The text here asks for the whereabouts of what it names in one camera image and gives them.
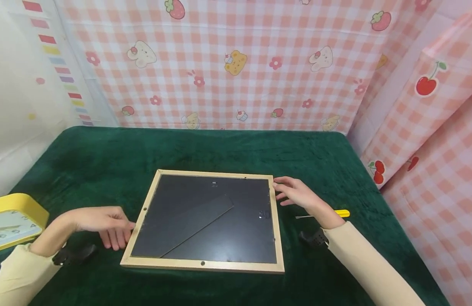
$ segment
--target black backing board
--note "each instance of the black backing board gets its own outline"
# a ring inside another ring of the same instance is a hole
[[[161,175],[131,255],[277,263],[268,180]]]

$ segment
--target pink checkered backdrop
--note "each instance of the pink checkered backdrop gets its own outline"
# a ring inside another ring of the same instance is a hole
[[[122,126],[342,133],[400,8],[393,0],[59,2]],[[138,41],[155,62],[137,65],[142,54],[129,51]],[[226,71],[233,64],[237,73]]]
[[[56,4],[121,126],[347,134],[440,1]],[[472,12],[408,64],[361,159],[450,302],[472,305]]]
[[[451,304],[472,305],[472,11],[423,50],[361,159]]]

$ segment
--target wooden frame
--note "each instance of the wooden frame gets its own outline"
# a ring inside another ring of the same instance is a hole
[[[184,176],[205,176],[205,177],[226,177],[226,178],[246,178],[246,179],[264,179],[268,180],[271,218],[273,223],[273,233],[275,237],[275,254],[277,263],[259,263],[259,262],[233,262],[233,261],[200,261],[200,260],[178,260],[169,258],[146,258],[133,257],[131,252],[136,243],[140,227],[144,222],[144,217],[151,200],[158,186],[162,175],[184,175]],[[153,268],[153,269],[176,269],[176,270],[208,270],[208,271],[234,271],[234,272],[252,272],[252,273],[285,273],[282,254],[282,242],[280,239],[280,226],[278,224],[277,200],[275,199],[275,190],[273,188],[272,175],[259,174],[239,174],[239,173],[204,173],[198,171],[176,171],[176,170],[158,170],[154,176],[151,187],[149,188],[146,200],[142,206],[141,212],[136,222],[136,227],[132,232],[129,243],[125,249],[120,265],[129,268]]]

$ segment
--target table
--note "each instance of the table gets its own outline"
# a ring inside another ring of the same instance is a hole
[[[120,205],[135,221],[156,169],[288,175],[303,180],[348,218],[429,306],[448,305],[425,264],[345,136],[335,132],[190,131],[73,127],[64,131],[14,187],[51,214]],[[100,248],[88,264],[65,267],[31,305],[373,305],[326,249],[297,238],[314,219],[278,207],[284,275],[120,267],[122,251]],[[81,232],[69,244],[91,241]],[[11,249],[0,252],[4,260]]]

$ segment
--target flower print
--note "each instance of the flower print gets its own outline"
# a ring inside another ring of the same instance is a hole
[[[280,56],[272,57],[269,66],[272,67],[273,70],[277,70],[278,68],[282,67],[282,58]]]
[[[314,101],[310,99],[307,99],[302,103],[302,107],[304,108],[310,108],[313,105],[314,105]]]
[[[363,82],[362,79],[353,81],[353,83],[358,84],[358,87],[355,89],[355,94],[357,96],[359,96],[360,94],[365,93],[365,90],[367,90],[367,87],[364,84],[362,84],[362,82]]]
[[[195,76],[195,81],[193,81],[193,84],[197,85],[197,87],[203,87],[205,85],[205,81],[203,80],[203,76]]]
[[[91,64],[98,66],[100,64],[100,59],[98,58],[95,52],[86,52],[86,59]]]
[[[152,105],[161,105],[161,98],[159,98],[158,96],[153,96],[149,99],[149,101],[151,101]]]

